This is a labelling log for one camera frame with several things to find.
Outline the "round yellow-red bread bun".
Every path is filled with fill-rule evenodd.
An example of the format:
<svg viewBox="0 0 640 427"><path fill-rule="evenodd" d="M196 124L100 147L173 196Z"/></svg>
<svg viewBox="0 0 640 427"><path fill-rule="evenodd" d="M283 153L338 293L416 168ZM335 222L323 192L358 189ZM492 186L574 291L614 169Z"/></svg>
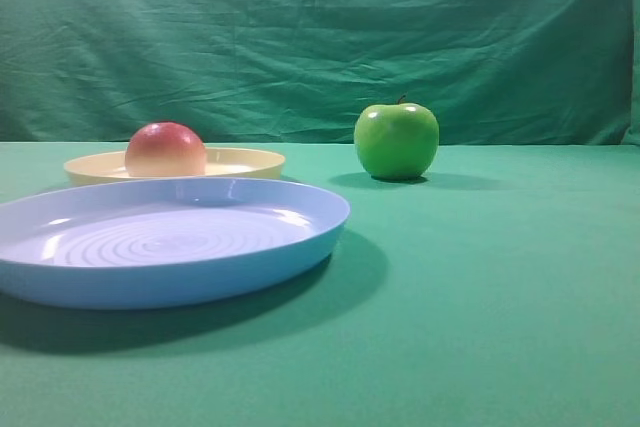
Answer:
<svg viewBox="0 0 640 427"><path fill-rule="evenodd" d="M133 177L198 176L205 173L207 151L189 127L157 122L145 125L130 138L124 164Z"/></svg>

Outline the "blue plastic plate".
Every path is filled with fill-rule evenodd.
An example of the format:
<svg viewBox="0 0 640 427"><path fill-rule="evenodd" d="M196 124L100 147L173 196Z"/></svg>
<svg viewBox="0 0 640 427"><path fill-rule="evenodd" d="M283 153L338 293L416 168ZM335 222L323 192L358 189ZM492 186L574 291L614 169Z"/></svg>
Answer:
<svg viewBox="0 0 640 427"><path fill-rule="evenodd" d="M1 207L1 290L48 306L138 310L262 290L328 258L342 196L249 178L125 181Z"/></svg>

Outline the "yellow plastic plate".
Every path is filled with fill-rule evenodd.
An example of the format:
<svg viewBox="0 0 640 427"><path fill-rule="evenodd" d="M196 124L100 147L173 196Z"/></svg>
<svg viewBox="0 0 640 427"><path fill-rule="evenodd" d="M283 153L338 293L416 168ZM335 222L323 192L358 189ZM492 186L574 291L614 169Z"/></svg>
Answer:
<svg viewBox="0 0 640 427"><path fill-rule="evenodd" d="M112 151L77 157L64 164L73 186L86 186L125 180L142 180L125 168L125 152ZM265 150L208 147L207 161L201 177L241 177L279 179L286 158Z"/></svg>

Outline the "green apple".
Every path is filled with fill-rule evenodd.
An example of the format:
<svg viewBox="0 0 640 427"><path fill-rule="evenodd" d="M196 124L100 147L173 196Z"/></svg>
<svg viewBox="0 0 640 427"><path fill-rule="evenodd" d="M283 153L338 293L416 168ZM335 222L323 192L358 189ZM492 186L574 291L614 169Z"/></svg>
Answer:
<svg viewBox="0 0 640 427"><path fill-rule="evenodd" d="M365 108L354 127L354 146L363 169L373 178L413 180L431 166L439 146L434 113L401 98Z"/></svg>

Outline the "green tablecloth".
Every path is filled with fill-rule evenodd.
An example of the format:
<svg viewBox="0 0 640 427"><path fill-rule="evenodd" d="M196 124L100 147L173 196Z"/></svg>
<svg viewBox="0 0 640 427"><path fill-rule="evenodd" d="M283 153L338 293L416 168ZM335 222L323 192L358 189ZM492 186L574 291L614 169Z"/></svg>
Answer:
<svg viewBox="0 0 640 427"><path fill-rule="evenodd" d="M637 147L444 147L417 184L278 151L351 204L326 265L178 310L3 297L2 424L638 424Z"/></svg>

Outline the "green backdrop cloth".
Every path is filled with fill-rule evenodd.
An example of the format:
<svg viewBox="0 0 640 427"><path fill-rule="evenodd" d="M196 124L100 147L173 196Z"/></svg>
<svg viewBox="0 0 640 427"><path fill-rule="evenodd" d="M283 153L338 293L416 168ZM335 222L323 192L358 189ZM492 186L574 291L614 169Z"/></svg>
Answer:
<svg viewBox="0 0 640 427"><path fill-rule="evenodd" d="M445 144L639 140L639 0L1 0L1 137L347 143L405 98Z"/></svg>

